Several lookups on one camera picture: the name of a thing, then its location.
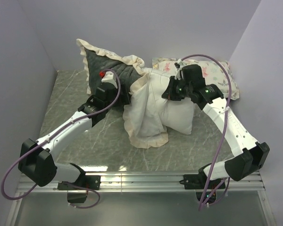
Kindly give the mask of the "white pillow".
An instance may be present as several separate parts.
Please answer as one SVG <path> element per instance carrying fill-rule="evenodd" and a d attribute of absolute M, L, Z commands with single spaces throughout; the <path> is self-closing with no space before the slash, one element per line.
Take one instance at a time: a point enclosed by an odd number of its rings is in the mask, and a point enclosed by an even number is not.
<path fill-rule="evenodd" d="M 139 94 L 143 107 L 141 135 L 156 136 L 170 127 L 189 135 L 192 130 L 194 104 L 188 98 L 171 101 L 162 98 L 170 82 L 171 74 L 152 69 L 147 76 L 145 87 Z"/>

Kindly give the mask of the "grey cream-ruffled pillowcase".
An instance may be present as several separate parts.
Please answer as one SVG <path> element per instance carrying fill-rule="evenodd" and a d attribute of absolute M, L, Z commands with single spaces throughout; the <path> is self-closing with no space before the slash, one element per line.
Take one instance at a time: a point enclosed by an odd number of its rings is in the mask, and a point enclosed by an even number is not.
<path fill-rule="evenodd" d="M 166 101 L 161 98 L 169 77 L 147 68 L 135 55 L 119 56 L 82 40 L 76 40 L 83 56 L 89 83 L 88 94 L 103 94 L 103 84 L 112 86 L 124 107 L 124 129 L 131 145 L 137 148 L 161 147 L 168 133 L 161 115 Z"/>

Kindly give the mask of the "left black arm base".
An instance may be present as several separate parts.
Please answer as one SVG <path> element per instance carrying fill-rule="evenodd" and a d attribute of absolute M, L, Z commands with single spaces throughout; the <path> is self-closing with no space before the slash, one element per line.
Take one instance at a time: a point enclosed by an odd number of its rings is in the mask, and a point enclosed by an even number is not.
<path fill-rule="evenodd" d="M 61 164 L 62 176 L 71 176 L 70 180 L 61 180 L 58 182 L 59 191 L 67 191 L 67 202 L 70 206 L 77 209 L 89 209 L 95 207 L 100 202 L 100 194 L 97 192 L 100 188 L 100 175 L 87 175 L 78 165 L 71 163 L 69 165 Z M 87 200 L 89 193 L 97 196 L 97 201 L 90 206 L 78 206 Z"/>

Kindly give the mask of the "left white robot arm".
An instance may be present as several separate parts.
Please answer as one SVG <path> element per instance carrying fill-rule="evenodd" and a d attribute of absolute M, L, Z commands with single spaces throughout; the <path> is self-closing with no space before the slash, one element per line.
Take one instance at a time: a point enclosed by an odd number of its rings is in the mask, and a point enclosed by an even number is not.
<path fill-rule="evenodd" d="M 118 89 L 102 82 L 66 122 L 46 136 L 36 141 L 29 138 L 22 144 L 20 154 L 25 158 L 18 163 L 18 169 L 40 187 L 53 180 L 68 182 L 74 189 L 85 187 L 86 172 L 74 163 L 56 163 L 56 158 L 78 135 L 103 120 L 111 107 L 129 100 L 125 85 Z"/>

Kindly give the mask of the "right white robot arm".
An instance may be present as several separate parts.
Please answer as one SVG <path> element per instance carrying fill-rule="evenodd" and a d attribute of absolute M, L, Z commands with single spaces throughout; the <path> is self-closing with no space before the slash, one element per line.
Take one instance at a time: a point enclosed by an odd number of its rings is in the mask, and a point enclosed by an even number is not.
<path fill-rule="evenodd" d="M 162 98 L 181 101 L 190 98 L 223 133 L 233 158 L 212 162 L 200 169 L 198 182 L 201 187 L 209 188 L 216 179 L 230 178 L 240 181 L 261 169 L 269 154 L 267 143 L 258 142 L 241 124 L 228 100 L 215 84 L 207 85 L 198 65 L 179 66 L 177 75 L 171 76 Z"/>

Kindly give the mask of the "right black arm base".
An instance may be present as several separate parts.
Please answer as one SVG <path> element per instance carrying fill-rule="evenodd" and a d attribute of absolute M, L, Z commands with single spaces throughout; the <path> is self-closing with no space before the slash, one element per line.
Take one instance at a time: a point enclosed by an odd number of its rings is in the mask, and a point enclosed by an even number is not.
<path fill-rule="evenodd" d="M 179 183 L 184 186 L 185 190 L 204 189 L 205 183 L 207 180 L 207 176 L 204 173 L 204 168 L 206 166 L 200 168 L 198 170 L 198 174 L 184 174 L 183 179 L 180 180 Z M 220 179 L 209 181 L 208 189 L 213 190 L 219 184 L 220 181 L 221 181 Z M 210 192 L 211 191 L 206 192 L 204 200 L 208 198 L 208 195 L 210 194 Z M 196 197 L 198 201 L 200 201 L 201 195 L 202 195 L 202 192 L 196 193 Z M 208 203 L 213 204 L 216 201 L 216 198 L 217 198 L 217 195 L 216 195 L 216 192 L 214 192 L 213 195 L 209 198 Z"/>

